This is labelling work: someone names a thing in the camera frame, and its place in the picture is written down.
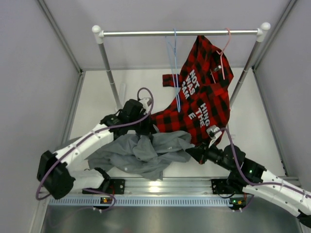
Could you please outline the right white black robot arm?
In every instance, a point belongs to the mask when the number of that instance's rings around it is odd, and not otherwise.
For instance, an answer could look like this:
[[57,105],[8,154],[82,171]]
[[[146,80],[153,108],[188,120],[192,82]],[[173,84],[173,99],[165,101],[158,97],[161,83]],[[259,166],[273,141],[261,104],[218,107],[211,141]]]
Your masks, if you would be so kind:
[[246,158],[246,153],[237,146],[228,145],[222,150],[215,145],[201,144],[186,152],[200,164],[211,161],[228,170],[226,187],[230,192],[260,197],[286,210],[304,226],[311,227],[311,193]]

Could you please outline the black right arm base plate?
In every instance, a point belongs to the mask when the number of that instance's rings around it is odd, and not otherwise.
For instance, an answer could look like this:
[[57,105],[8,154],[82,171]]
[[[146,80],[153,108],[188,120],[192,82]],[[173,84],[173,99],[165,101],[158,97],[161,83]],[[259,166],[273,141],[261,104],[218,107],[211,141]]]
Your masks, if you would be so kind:
[[243,194],[242,187],[237,184],[230,183],[227,179],[211,179],[211,187],[213,194]]

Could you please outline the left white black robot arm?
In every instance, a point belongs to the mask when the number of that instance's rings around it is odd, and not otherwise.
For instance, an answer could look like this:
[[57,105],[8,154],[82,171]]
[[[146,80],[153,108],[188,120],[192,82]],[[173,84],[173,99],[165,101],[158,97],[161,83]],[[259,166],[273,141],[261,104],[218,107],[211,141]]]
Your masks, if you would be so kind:
[[90,132],[69,145],[41,155],[37,179],[56,200],[71,191],[91,189],[106,193],[110,188],[109,176],[101,168],[78,170],[79,164],[103,146],[120,136],[134,131],[149,135],[151,98],[130,99],[115,114],[105,116]]

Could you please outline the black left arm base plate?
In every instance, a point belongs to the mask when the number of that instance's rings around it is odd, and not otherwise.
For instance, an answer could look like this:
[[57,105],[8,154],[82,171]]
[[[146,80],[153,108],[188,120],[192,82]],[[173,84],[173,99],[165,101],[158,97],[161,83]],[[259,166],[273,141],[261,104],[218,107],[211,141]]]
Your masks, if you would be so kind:
[[122,195],[125,190],[125,179],[110,179],[104,185],[104,192],[112,195]]

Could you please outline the grey button shirt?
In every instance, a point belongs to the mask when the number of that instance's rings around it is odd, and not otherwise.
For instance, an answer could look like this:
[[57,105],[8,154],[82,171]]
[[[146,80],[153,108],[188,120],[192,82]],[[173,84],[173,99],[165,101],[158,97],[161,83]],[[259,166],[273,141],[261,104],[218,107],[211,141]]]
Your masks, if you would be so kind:
[[163,170],[172,162],[186,163],[193,148],[191,135],[185,131],[155,133],[151,137],[126,134],[102,146],[87,157],[90,169],[109,171],[116,167],[148,180],[162,180]]

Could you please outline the blue wire hanger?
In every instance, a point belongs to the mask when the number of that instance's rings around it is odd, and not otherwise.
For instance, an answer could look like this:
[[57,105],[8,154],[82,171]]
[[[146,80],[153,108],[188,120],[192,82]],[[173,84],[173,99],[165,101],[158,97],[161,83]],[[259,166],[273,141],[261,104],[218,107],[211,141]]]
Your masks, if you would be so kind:
[[177,111],[180,113],[181,102],[180,102],[180,97],[179,97],[180,88],[179,88],[179,81],[178,81],[178,76],[177,76],[177,56],[176,56],[177,33],[176,33],[176,29],[174,29],[173,31],[174,31],[174,34],[173,34],[174,43],[172,44],[167,36],[165,36],[165,41],[166,41],[167,55],[168,55],[171,73],[172,73],[172,81],[173,81],[173,87],[175,91]]

